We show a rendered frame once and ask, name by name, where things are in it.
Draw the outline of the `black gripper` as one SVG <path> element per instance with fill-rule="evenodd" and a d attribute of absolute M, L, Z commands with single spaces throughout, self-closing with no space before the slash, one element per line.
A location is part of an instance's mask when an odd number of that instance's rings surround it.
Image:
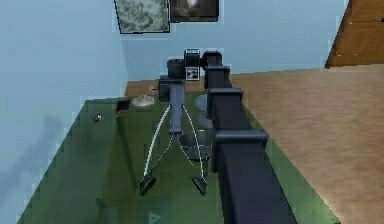
<path fill-rule="evenodd" d="M 195 145 L 198 151 L 199 164 L 200 164 L 200 177 L 192 177 L 191 180 L 197 190 L 202 196 L 207 192 L 207 181 L 205 179 L 203 161 L 201 156 L 200 144 L 198 141 L 197 133 L 195 131 L 192 118 L 184 104 L 184 84 L 185 84 L 185 68 L 183 59 L 169 59 L 167 61 L 167 75 L 161 75 L 158 81 L 159 101 L 168 102 L 169 105 L 162 113 L 161 118 L 156 126 L 153 137 L 151 139 L 148 154 L 145 160 L 143 177 L 139 183 L 139 192 L 144 196 L 155 184 L 156 178 L 152 172 L 156 164 L 152 164 L 151 160 L 155 148 L 155 143 L 160 136 L 161 128 L 170 112 L 170 126 L 169 132 L 172 134 L 179 134 L 182 132 L 182 110 L 186 114 L 189 124 L 192 128 L 192 133 L 195 139 Z"/>

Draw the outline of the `grey metal bowl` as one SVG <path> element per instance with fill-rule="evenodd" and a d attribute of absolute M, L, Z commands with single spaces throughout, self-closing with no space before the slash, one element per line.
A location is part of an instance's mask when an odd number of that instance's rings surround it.
<path fill-rule="evenodd" d="M 195 130 L 200 144 L 202 161 L 207 161 L 212 156 L 212 131 L 211 130 Z M 198 151 L 195 145 L 195 139 L 192 131 L 183 134 L 179 138 L 179 144 L 188 158 L 192 161 L 199 162 Z"/>

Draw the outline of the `grey round disc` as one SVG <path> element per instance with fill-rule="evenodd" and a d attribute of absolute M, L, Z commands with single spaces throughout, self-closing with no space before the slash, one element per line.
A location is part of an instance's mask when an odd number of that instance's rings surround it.
<path fill-rule="evenodd" d="M 202 111 L 205 111 L 207 109 L 207 98 L 208 98 L 208 95 L 207 94 L 202 94 L 202 95 L 199 95 L 196 99 L 195 99 L 195 105 L 198 109 L 202 110 Z"/>

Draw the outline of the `pale round plate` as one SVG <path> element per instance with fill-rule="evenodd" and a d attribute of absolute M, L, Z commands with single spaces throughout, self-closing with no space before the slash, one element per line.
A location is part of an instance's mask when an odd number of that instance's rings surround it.
<path fill-rule="evenodd" d="M 146 108 L 155 104 L 155 98 L 150 95 L 140 95 L 132 99 L 132 105 L 138 108 Z"/>

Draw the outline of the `black and red box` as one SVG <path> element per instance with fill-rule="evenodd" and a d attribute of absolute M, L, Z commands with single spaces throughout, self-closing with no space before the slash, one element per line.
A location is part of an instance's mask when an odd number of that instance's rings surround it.
<path fill-rule="evenodd" d="M 129 109 L 129 106 L 130 106 L 130 100 L 129 99 L 120 100 L 116 104 L 115 112 L 121 113 L 121 112 L 127 111 Z"/>

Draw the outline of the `green glass table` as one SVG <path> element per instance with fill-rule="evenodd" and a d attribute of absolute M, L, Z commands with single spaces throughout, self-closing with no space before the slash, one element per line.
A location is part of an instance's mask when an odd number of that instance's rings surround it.
<path fill-rule="evenodd" d="M 187 108 L 195 130 L 201 113 L 188 94 Z M 203 161 L 207 192 L 202 196 L 192 177 L 192 161 L 162 127 L 151 160 L 153 187 L 139 192 L 145 160 L 166 107 L 129 106 L 116 113 L 121 99 L 90 100 L 81 109 L 16 224 L 225 224 L 218 175 L 211 158 Z M 98 123 L 96 114 L 102 116 Z M 308 182 L 269 137 L 267 157 L 298 224 L 341 224 Z"/>

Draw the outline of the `grey-green framed picture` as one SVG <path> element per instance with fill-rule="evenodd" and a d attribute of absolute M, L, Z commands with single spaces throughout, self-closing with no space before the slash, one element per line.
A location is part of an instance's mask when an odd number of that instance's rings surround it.
<path fill-rule="evenodd" d="M 169 33 L 169 0 L 114 0 L 121 34 Z"/>

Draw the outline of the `dark framed picture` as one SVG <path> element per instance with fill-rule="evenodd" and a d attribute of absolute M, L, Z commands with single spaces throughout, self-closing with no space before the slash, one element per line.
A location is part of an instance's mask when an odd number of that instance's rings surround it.
<path fill-rule="evenodd" d="M 217 22 L 219 0 L 170 0 L 170 21 Z"/>

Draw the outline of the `brown wooden door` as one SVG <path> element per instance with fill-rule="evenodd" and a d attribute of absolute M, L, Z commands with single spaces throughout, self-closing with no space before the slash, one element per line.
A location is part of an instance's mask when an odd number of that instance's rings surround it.
<path fill-rule="evenodd" d="M 384 64 L 384 0 L 348 0 L 325 68 Z"/>

